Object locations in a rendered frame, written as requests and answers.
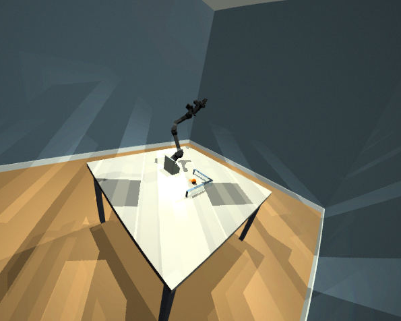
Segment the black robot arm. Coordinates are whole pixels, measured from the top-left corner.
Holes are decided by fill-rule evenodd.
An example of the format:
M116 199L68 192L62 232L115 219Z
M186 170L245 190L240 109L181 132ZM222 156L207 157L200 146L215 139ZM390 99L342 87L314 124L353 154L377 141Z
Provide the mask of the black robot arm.
M198 102L197 100L194 100L193 102L196 106L198 106ZM177 152L175 152L175 154L173 154L171 156L171 158L176 162L178 158L182 158L183 157L183 149L181 149L180 144L179 144L179 140L177 137L177 125L180 124L181 122L183 122L186 119L191 119L192 115L196 116L195 114L197 113L197 109L194 107L193 105L191 105L190 103L187 104L187 106L185 106L185 108L187 108L189 111L182 116L181 118L177 119L176 121L173 122L173 127L171 128L171 133L175 139L175 144L177 147Z

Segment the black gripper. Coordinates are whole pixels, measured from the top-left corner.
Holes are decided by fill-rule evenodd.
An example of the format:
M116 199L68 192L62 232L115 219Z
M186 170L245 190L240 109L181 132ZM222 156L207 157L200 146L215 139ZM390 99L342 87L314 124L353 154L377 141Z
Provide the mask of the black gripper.
M195 106L195 108L197 109L197 111L199 111L201 108L204 108L206 106L208 99L203 99L202 101L198 102L198 106Z

